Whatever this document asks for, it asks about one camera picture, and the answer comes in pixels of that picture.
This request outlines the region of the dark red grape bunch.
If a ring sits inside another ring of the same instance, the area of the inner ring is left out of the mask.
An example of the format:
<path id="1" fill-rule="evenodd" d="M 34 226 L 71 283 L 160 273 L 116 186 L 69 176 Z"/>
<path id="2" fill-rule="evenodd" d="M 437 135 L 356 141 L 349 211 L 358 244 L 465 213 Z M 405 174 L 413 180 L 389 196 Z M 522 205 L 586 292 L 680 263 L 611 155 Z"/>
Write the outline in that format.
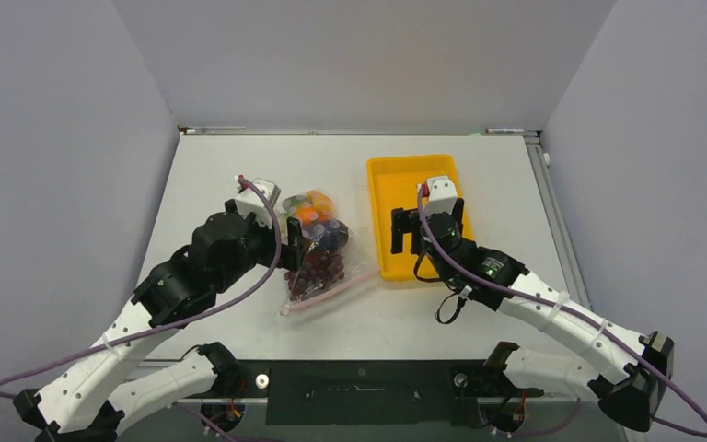
<path id="1" fill-rule="evenodd" d="M 303 301 L 331 290 L 345 277 L 342 260 L 338 251 L 311 251 L 299 272 L 284 273 L 289 301 Z"/>

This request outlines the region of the orange pumpkin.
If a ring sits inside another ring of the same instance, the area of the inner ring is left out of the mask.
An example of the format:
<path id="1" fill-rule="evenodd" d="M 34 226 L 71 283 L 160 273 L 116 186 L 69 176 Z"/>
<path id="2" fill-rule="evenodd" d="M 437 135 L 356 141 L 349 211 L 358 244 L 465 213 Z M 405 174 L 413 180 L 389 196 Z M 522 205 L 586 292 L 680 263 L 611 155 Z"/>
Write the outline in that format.
<path id="1" fill-rule="evenodd" d="M 319 221 L 319 212 L 312 204 L 302 204 L 296 208 L 294 217 L 296 217 L 303 225 L 313 224 Z"/>

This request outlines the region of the large purple eggplant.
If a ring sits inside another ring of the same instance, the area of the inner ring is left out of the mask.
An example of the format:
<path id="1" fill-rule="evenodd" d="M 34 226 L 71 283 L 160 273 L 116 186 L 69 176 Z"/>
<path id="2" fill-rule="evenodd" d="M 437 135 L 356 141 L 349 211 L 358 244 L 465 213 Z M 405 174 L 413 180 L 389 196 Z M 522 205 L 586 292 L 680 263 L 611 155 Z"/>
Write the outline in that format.
<path id="1" fill-rule="evenodd" d="M 303 235 L 310 240 L 312 248 L 325 251 L 343 249 L 350 238 L 349 228 L 337 218 L 303 226 Z"/>

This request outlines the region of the clear pink-dotted zip bag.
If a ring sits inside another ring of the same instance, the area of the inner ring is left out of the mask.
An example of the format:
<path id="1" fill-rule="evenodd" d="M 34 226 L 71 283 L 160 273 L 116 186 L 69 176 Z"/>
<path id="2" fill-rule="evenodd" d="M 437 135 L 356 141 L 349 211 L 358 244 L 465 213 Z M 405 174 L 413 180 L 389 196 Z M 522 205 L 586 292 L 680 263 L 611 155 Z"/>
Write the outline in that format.
<path id="1" fill-rule="evenodd" d="M 310 308 L 377 276 L 376 261 L 339 215 L 325 192 L 310 190 L 284 198 L 282 222 L 299 222 L 307 251 L 298 268 L 284 273 L 287 290 L 282 316 Z"/>

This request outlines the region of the yellow bell pepper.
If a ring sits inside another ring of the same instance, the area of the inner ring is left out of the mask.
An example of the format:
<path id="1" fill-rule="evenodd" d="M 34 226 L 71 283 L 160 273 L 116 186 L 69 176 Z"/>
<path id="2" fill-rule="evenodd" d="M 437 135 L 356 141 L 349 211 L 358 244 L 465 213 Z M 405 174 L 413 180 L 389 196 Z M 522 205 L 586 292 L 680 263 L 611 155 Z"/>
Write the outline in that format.
<path id="1" fill-rule="evenodd" d="M 319 191 L 307 192 L 307 200 L 311 207 L 320 215 L 332 216 L 334 214 L 334 204 L 331 198 Z"/>

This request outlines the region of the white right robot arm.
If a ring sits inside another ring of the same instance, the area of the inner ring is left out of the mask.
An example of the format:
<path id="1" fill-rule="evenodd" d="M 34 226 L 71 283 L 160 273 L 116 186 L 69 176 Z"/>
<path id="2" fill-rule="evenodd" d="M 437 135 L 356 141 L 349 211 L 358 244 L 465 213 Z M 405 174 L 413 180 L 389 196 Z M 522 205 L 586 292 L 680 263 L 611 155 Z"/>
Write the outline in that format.
<path id="1" fill-rule="evenodd" d="M 446 198 L 420 208 L 395 208 L 391 253 L 411 235 L 417 262 L 430 262 L 455 299 L 454 322 L 470 302 L 521 320 L 571 351 L 558 356 L 499 343 L 483 369 L 496 394 L 535 388 L 596 401 L 609 419 L 645 433 L 657 421 L 674 368 L 675 343 L 666 334 L 621 327 L 558 291 L 510 255 L 462 235 L 464 201 Z"/>

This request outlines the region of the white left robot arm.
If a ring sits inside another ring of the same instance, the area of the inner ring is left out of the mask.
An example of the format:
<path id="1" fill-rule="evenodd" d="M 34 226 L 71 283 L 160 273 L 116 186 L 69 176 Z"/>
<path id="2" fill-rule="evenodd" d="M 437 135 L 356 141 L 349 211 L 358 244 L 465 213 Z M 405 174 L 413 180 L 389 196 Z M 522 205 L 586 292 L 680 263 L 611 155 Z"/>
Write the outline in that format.
<path id="1" fill-rule="evenodd" d="M 239 364 L 219 342 L 137 380 L 131 373 L 164 341 L 213 315 L 217 297 L 256 266 L 294 270 L 309 241 L 301 222 L 281 222 L 273 205 L 240 195 L 197 227 L 191 242 L 155 266 L 95 343 L 62 362 L 62 374 L 13 400 L 41 441 L 113 441 L 175 401 L 238 387 Z"/>

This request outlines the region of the yellow plastic tray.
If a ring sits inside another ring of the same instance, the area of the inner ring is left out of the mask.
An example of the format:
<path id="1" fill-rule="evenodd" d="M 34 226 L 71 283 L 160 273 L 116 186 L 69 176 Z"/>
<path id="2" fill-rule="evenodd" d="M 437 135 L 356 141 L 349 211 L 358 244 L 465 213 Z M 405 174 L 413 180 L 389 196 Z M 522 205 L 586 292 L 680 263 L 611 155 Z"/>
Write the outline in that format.
<path id="1" fill-rule="evenodd" d="M 391 210 L 412 209 L 417 185 L 434 176 L 448 176 L 462 194 L 454 159 L 448 154 L 371 158 L 367 174 L 380 276 L 389 282 L 413 281 L 417 257 L 410 253 L 411 240 L 404 239 L 402 253 L 390 253 Z"/>

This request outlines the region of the marker pen on ledge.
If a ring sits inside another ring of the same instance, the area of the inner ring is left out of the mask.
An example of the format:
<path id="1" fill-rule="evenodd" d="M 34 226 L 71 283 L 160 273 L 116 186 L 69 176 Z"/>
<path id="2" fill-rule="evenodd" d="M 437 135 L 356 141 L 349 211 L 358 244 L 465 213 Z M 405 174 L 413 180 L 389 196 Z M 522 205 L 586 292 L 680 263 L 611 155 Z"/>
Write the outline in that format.
<path id="1" fill-rule="evenodd" d="M 526 132 L 526 130 L 520 128 L 487 128 L 484 132 L 486 134 L 497 135 L 522 135 Z"/>

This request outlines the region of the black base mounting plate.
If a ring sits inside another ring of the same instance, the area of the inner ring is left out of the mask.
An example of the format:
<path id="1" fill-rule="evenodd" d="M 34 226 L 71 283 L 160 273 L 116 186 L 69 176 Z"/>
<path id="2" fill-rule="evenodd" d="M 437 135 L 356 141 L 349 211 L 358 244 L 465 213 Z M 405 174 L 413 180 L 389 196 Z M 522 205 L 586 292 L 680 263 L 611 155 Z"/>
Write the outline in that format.
<path id="1" fill-rule="evenodd" d="M 199 395 L 227 428 L 264 406 L 267 425 L 481 425 L 540 389 L 519 389 L 481 360 L 242 360 L 222 388 Z"/>

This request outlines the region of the aluminium side rail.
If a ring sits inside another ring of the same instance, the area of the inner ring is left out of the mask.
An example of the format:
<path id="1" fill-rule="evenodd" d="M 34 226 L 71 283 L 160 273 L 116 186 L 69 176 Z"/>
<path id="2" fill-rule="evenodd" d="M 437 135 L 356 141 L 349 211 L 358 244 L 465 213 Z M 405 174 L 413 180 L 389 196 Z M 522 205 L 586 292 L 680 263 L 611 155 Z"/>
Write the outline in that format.
<path id="1" fill-rule="evenodd" d="M 524 251 L 530 274 L 516 283 L 526 298 L 501 308 L 520 339 L 517 360 L 507 368 L 518 387 L 602 403 L 630 378 L 643 347 L 640 334 L 589 309 L 572 242 L 548 176 L 548 160 L 536 133 L 505 140 L 523 151 L 517 185 L 534 178 L 527 202 L 514 206 L 529 219 Z"/>

